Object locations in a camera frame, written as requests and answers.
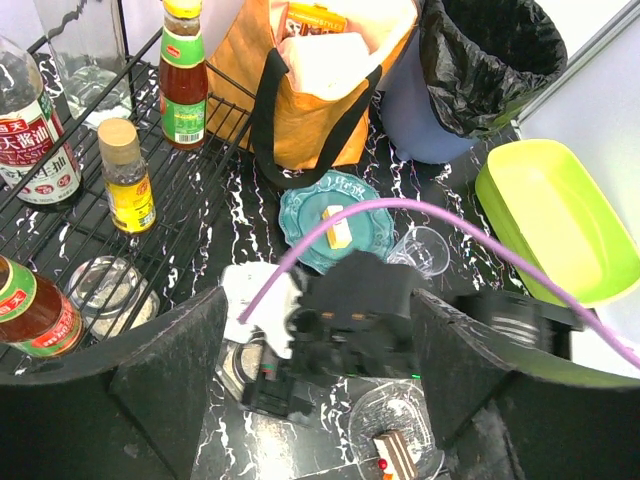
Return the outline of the clear glass bowl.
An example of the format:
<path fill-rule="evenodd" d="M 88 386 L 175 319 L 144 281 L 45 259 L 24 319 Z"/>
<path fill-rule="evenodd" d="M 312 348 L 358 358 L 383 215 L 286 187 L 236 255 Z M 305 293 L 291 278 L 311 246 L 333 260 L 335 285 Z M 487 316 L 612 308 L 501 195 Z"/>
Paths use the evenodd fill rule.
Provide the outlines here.
<path fill-rule="evenodd" d="M 413 382 L 387 382 L 364 394 L 354 405 L 348 423 L 349 442 L 361 479 L 381 479 L 374 438 L 398 431 L 406 441 L 419 479 L 435 479 L 444 464 L 436 448 L 425 397 Z"/>

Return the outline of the small yellow seasoning bottle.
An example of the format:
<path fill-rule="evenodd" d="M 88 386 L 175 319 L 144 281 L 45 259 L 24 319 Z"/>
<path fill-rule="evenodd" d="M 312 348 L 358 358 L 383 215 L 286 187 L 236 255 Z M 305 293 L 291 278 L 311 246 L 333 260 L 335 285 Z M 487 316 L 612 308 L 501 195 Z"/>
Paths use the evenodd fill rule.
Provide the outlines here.
<path fill-rule="evenodd" d="M 154 224 L 156 209 L 135 125 L 109 118 L 100 123 L 97 135 L 112 221 L 125 233 L 143 233 Z"/>

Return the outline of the yellow cake slice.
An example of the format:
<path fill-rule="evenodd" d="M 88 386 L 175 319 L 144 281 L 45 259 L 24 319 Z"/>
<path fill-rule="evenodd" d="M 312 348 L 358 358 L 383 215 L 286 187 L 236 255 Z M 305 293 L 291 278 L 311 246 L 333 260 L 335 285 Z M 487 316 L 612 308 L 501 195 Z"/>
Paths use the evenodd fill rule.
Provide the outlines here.
<path fill-rule="evenodd" d="M 329 205 L 322 214 L 324 220 L 340 213 L 343 210 L 342 205 Z M 341 219 L 326 232 L 328 245 L 332 250 L 347 248 L 352 242 L 351 230 L 346 218 Z"/>

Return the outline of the teal ceramic plate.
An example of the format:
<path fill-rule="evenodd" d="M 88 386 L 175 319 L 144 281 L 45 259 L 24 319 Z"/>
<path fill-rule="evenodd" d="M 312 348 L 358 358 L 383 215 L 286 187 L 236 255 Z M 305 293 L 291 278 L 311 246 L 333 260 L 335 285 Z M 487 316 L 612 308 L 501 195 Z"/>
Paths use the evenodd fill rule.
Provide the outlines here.
<path fill-rule="evenodd" d="M 280 199 L 279 225 L 285 242 L 293 247 L 321 221 L 331 205 L 348 207 L 374 200 L 378 192 L 358 177 L 336 170 L 327 172 L 310 187 L 288 190 Z M 352 241 L 344 249 L 333 249 L 325 235 L 299 257 L 299 261 L 324 274 L 352 250 L 370 252 L 386 259 L 394 245 L 394 221 L 386 209 L 371 210 L 348 218 Z"/>

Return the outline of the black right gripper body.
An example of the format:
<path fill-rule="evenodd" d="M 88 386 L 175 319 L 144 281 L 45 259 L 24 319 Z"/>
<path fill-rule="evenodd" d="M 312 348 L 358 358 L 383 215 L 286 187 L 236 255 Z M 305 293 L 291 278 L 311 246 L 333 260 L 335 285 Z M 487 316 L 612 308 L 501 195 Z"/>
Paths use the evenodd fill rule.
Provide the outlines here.
<path fill-rule="evenodd" d="M 292 355 L 284 359 L 265 346 L 256 378 L 245 384 L 243 408 L 303 423 L 314 402 L 297 393 L 304 385 L 329 389 L 339 377 L 415 376 L 414 323 L 396 315 L 354 314 L 341 325 L 334 315 L 299 309 L 285 323 Z"/>

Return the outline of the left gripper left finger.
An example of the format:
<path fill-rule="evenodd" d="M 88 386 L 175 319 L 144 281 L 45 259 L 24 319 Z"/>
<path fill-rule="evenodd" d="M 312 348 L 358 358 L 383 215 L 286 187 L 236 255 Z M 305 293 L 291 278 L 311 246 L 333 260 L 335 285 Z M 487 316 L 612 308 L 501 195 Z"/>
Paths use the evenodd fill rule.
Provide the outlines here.
<path fill-rule="evenodd" d="M 26 374 L 2 374 L 2 478 L 189 478 L 226 317 L 215 287 Z"/>

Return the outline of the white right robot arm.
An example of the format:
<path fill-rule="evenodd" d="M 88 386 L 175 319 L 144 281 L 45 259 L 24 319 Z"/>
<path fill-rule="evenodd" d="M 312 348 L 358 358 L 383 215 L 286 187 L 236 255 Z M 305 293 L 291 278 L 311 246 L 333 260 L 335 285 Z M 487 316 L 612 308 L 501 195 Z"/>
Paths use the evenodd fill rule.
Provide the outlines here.
<path fill-rule="evenodd" d="M 508 425 L 621 429 L 639 422 L 639 384 L 569 359 L 569 309 L 508 291 L 441 298 L 416 270 L 357 251 L 321 276 L 287 274 L 290 313 L 269 293 L 256 311 L 268 340 L 282 335 L 284 359 L 267 345 L 241 403 L 287 418 L 307 415 L 295 387 L 338 375 L 418 378 L 436 428 L 451 434 L 484 411 Z"/>

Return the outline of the red sauce bottle yellow cap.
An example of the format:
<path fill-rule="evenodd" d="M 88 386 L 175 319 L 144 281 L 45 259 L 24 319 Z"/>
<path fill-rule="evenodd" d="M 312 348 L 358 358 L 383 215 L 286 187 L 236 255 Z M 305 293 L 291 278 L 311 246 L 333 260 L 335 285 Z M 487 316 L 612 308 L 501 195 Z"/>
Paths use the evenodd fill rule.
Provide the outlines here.
<path fill-rule="evenodd" d="M 36 358 L 67 354 L 79 344 L 82 317 L 49 279 L 1 258 L 1 342 Z"/>

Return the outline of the glass jar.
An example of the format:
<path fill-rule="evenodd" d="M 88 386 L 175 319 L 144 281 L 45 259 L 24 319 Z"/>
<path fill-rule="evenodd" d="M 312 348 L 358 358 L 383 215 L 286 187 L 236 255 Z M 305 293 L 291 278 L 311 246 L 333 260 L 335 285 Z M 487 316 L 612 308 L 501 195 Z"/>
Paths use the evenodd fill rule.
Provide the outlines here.
<path fill-rule="evenodd" d="M 223 342 L 216 373 L 235 400 L 241 399 L 247 382 L 256 380 L 263 346 L 264 339 L 260 335 L 253 336 L 247 343 Z"/>
<path fill-rule="evenodd" d="M 101 256 L 80 265 L 67 282 L 65 293 L 80 311 L 85 326 L 97 340 L 113 338 L 144 300 L 130 328 L 154 319 L 160 300 L 155 291 L 143 293 L 148 281 L 123 258 Z"/>

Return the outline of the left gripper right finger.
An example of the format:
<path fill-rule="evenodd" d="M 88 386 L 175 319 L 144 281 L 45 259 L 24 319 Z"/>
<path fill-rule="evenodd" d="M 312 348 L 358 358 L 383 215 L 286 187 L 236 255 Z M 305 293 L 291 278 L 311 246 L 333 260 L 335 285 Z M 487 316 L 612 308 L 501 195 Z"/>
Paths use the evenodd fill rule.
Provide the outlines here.
<path fill-rule="evenodd" d="M 451 478 L 638 478 L 637 379 L 524 346 L 422 289 L 411 316 Z"/>

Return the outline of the glass jar front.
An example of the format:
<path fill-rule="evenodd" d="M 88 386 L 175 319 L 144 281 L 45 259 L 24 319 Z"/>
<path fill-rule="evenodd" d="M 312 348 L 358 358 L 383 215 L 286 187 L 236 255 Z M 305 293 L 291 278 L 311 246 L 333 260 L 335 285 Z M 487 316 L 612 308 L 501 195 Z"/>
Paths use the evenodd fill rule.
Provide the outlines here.
<path fill-rule="evenodd" d="M 80 265 L 67 282 L 65 293 L 80 311 L 85 326 L 97 340 L 113 338 L 144 300 L 130 328 L 154 319 L 160 300 L 155 291 L 143 293 L 148 281 L 123 258 L 101 256 Z"/>

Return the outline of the clear bottle black cap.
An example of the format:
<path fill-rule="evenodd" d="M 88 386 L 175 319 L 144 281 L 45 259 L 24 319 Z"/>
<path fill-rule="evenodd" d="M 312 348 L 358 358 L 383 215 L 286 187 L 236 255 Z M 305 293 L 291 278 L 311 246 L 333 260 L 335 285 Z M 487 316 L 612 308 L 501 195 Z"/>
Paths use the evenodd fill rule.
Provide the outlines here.
<path fill-rule="evenodd" d="M 1 177 L 17 198 L 33 208 L 62 210 L 83 185 L 54 104 L 33 57 L 1 38 Z"/>

